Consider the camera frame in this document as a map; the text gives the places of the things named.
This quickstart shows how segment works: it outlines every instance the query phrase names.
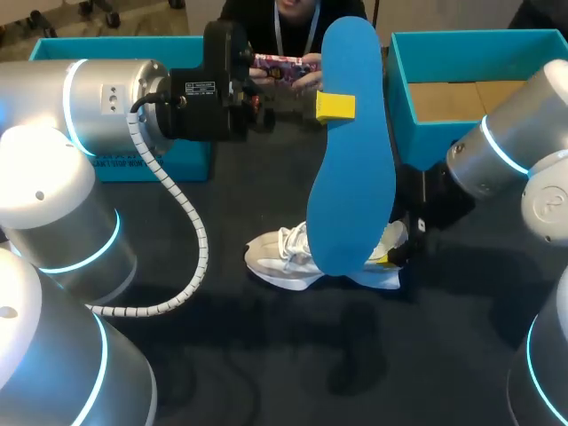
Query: blue insole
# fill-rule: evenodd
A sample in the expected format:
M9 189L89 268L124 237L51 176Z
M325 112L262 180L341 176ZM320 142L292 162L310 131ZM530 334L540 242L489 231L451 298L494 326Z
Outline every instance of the blue insole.
M324 273L346 275L373 252L395 196L375 29L361 18L337 20L325 34L321 65L324 91L354 95L356 116L327 125L327 151L308 201L308 241Z

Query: phone case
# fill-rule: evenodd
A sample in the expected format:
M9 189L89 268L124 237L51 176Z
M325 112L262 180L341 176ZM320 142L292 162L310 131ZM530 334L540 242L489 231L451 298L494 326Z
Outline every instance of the phone case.
M254 68L266 71L277 84L292 85L303 76L318 71L318 64L304 64L302 58L277 55L255 55Z

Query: cable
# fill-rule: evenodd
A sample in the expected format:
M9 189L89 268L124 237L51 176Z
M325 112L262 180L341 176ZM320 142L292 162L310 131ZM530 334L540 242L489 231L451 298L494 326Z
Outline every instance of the cable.
M177 296L171 298L169 301L162 304L157 304L154 306L147 306L143 308L123 308L123 307L110 307L110 306L91 306L86 304L86 306L91 309L94 313L98 315L103 315L107 317L152 317L154 315L160 315L162 313L171 311L177 308L179 305L183 304L193 292L200 286L205 272L207 271L207 263L209 261L209 244L207 241L207 234L205 233L205 227L201 221L200 216L195 211L192 203L187 200L185 195L181 192L181 189L174 183L173 180L168 176L168 173L162 169L162 166L156 161L155 157L152 155L144 138L140 134L140 124L138 121L138 110L144 104L148 103L165 103L168 101L168 94L166 92L149 93L145 95L137 102L134 103L130 113L127 115L127 123L130 130L130 135L132 137L132 142L136 147L138 153L148 166L148 168L154 173L158 180L165 186L165 188L174 196L179 205L184 209L185 213L188 215L189 219L192 221L192 225L195 228L195 233L197 234L197 241L199 243L199 260L195 273L189 281L187 287L183 289L181 293Z

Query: open box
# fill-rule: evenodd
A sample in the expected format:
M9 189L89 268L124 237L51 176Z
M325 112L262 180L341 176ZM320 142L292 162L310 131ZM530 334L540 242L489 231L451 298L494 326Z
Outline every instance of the open box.
M553 59L568 59L556 30L394 33L387 102L402 162L427 170Z
M44 38L29 60L45 59L155 59L167 69L198 67L203 60L203 40L182 37ZM103 182L154 181L156 177L138 154L109 155L91 160ZM210 143L179 140L158 158L178 182L202 181L209 176Z

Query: person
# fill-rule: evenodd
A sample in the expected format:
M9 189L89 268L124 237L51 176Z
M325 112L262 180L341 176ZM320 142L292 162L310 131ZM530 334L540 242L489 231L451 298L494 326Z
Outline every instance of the person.
M361 0L226 0L221 20L240 23L255 53L303 58L306 64L321 62L323 36L331 24L344 16L367 19ZM256 84L274 80L261 69L251 68ZM316 71L297 80L292 88L322 88Z
M556 28L568 36L568 2L566 0L524 0L509 28Z

